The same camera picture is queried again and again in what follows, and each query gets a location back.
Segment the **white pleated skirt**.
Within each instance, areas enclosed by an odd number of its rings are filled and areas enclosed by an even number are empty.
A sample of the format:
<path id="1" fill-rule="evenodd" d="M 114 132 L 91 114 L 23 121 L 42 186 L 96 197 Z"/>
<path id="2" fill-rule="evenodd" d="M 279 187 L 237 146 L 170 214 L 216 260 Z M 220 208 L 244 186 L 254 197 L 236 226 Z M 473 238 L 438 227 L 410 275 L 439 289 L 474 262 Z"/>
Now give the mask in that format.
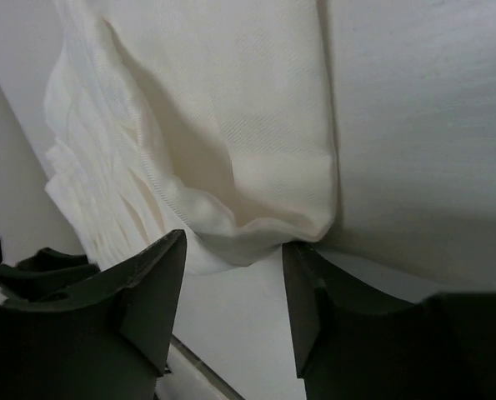
<path id="1" fill-rule="evenodd" d="M 314 1 L 58 1 L 52 200 L 101 269 L 182 229 L 191 273 L 316 242 L 337 211 Z"/>

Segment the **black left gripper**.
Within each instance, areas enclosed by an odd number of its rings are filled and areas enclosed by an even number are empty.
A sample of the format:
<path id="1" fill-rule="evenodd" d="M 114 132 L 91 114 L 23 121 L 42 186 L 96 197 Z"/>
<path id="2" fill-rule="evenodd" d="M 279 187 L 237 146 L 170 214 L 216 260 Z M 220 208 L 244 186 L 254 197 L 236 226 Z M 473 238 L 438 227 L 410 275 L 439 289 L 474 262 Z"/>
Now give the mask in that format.
<path id="1" fill-rule="evenodd" d="M 98 265 L 85 255 L 45 247 L 14 266 L 0 264 L 0 305 L 8 300 L 36 302 L 98 273 Z"/>

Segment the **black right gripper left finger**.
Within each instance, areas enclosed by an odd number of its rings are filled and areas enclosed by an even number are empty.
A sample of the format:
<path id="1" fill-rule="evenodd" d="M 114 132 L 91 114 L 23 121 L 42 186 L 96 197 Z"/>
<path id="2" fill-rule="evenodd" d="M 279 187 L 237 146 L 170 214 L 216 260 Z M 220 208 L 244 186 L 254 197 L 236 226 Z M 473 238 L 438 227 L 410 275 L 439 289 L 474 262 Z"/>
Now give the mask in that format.
<path id="1" fill-rule="evenodd" d="M 152 399 L 187 251 L 173 230 L 36 302 L 0 305 L 0 399 Z"/>

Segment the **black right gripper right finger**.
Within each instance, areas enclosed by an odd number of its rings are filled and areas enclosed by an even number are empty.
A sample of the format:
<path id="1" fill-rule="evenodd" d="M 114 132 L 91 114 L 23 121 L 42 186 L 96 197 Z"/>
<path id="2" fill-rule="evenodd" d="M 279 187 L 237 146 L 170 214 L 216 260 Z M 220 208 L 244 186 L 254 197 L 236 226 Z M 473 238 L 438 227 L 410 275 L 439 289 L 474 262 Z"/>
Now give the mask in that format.
<path id="1" fill-rule="evenodd" d="M 310 399 L 496 399 L 496 292 L 388 295 L 305 242 L 282 248 L 297 375 Z"/>

